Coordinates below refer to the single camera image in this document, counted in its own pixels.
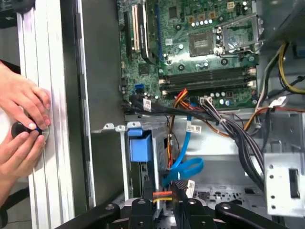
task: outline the hand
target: hand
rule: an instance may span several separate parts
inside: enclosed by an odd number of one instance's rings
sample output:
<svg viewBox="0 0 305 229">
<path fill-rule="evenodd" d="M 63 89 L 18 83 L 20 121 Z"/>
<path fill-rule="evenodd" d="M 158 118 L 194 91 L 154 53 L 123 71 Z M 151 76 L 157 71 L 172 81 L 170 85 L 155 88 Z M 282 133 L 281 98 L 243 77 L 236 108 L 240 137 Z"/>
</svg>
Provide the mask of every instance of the hand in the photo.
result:
<svg viewBox="0 0 305 229">
<path fill-rule="evenodd" d="M 23 132 L 13 138 L 7 134 L 0 145 L 0 180 L 14 181 L 31 174 L 45 146 L 37 131 Z"/>
<path fill-rule="evenodd" d="M 34 130 L 36 125 L 23 110 L 33 118 L 40 129 L 50 125 L 45 108 L 50 108 L 50 98 L 36 84 L 12 72 L 0 62 L 0 107 L 13 119 Z"/>
</svg>

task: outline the white wire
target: white wire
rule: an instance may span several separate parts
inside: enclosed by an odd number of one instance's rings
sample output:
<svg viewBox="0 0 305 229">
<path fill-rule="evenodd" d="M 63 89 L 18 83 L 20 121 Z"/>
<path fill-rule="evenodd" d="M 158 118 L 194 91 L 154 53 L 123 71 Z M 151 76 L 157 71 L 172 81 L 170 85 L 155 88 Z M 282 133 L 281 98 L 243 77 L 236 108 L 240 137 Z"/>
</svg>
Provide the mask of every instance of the white wire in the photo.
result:
<svg viewBox="0 0 305 229">
<path fill-rule="evenodd" d="M 265 87 L 265 80 L 266 80 L 266 77 L 267 77 L 267 73 L 268 73 L 268 70 L 271 66 L 271 64 L 275 61 L 275 59 L 278 57 L 278 55 L 280 54 L 280 51 L 281 51 L 281 47 L 278 49 L 278 51 L 276 52 L 275 56 L 271 59 L 271 61 L 268 63 L 267 67 L 265 68 L 265 71 L 264 71 L 264 77 L 263 77 L 263 80 L 262 80 L 262 84 L 261 84 L 261 87 L 263 86 L 262 90 L 261 90 L 261 95 L 259 97 L 259 100 L 257 102 L 257 105 L 256 105 L 256 108 L 255 110 L 258 110 L 259 109 L 259 105 L 260 103 L 262 102 L 263 100 L 263 96 L 264 96 L 264 93 L 265 93 L 265 90 L 266 90 L 266 87 Z"/>
</svg>

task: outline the green circuit board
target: green circuit board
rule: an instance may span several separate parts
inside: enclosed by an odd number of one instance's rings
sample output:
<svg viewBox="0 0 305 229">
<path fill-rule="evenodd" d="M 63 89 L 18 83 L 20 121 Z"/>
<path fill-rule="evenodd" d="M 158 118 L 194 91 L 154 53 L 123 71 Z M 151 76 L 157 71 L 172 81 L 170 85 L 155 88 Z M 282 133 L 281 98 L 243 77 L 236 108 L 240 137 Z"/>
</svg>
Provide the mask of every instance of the green circuit board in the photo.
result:
<svg viewBox="0 0 305 229">
<path fill-rule="evenodd" d="M 142 84 L 143 97 L 171 106 L 175 93 L 167 93 L 166 89 L 162 89 L 161 75 L 188 77 L 189 73 L 212 70 L 230 71 L 230 69 L 241 67 L 255 69 L 258 58 L 250 52 L 242 55 L 226 55 L 226 57 L 220 57 L 214 53 L 216 36 L 213 30 L 215 27 L 225 21 L 251 14 L 251 1 L 246 1 L 248 9 L 241 11 L 241 15 L 237 15 L 236 11 L 236 6 L 242 5 L 244 2 L 241 0 L 234 1 L 233 10 L 228 9 L 226 0 L 149 1 L 148 42 L 153 56 L 157 58 L 156 65 L 148 64 L 142 58 L 140 50 L 134 49 L 135 30 L 132 6 L 141 2 L 141 0 L 118 0 L 123 81 L 121 91 L 124 100 L 128 101 L 130 95 L 137 94 L 136 86 Z M 126 15 L 129 18 L 128 25 L 126 25 Z M 130 35 L 126 33 L 126 29 L 130 30 Z M 251 40 L 252 36 L 251 24 L 244 23 L 236 28 L 236 31 L 233 30 L 229 40 L 234 46 Z M 128 46 L 132 46 L 132 52 L 128 52 Z M 211 87 L 199 90 L 195 95 L 206 97 L 211 94 L 220 94 L 220 96 L 213 97 L 214 106 L 217 109 L 235 109 L 254 107 L 255 91 L 256 80 L 251 81 L 247 87 L 228 87 L 221 90 Z M 230 105 L 226 105 L 223 101 L 230 101 Z"/>
</svg>

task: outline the blue sata port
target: blue sata port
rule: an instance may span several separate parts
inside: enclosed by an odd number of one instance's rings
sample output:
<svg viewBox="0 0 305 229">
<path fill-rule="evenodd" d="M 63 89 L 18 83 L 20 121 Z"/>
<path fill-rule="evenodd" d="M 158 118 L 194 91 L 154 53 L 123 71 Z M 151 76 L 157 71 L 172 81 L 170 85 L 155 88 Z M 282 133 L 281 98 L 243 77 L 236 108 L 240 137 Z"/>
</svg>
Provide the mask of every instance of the blue sata port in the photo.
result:
<svg viewBox="0 0 305 229">
<path fill-rule="evenodd" d="M 138 92 L 144 92 L 144 84 L 142 83 L 138 83 L 134 86 L 135 91 Z"/>
</svg>

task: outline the motherboard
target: motherboard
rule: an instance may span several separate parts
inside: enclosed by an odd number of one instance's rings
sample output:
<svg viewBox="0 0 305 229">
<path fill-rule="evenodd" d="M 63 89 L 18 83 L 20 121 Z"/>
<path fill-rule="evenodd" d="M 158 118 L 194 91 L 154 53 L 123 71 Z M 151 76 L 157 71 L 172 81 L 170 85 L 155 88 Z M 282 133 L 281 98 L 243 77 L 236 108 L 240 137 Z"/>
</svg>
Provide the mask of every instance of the motherboard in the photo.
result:
<svg viewBox="0 0 305 229">
<path fill-rule="evenodd" d="M 217 109 L 255 107 L 255 1 L 118 0 L 121 92 L 172 106 L 184 88 Z"/>
</svg>

